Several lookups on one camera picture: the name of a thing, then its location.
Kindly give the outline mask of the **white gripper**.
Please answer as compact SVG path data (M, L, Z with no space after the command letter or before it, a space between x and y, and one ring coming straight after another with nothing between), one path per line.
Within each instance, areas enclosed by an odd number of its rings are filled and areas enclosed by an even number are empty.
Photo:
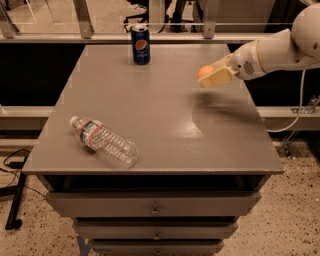
M211 67L214 68L212 73L198 79L203 88L228 84L235 75L242 80L252 80L265 75L259 63L257 41L240 46L233 54L213 62Z

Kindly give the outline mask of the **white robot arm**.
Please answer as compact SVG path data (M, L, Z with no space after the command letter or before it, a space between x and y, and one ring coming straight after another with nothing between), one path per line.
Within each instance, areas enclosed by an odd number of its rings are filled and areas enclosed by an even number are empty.
M320 3L304 8L291 29L240 46L235 52L202 67L197 81L203 88L260 78L279 70L300 71L320 66Z

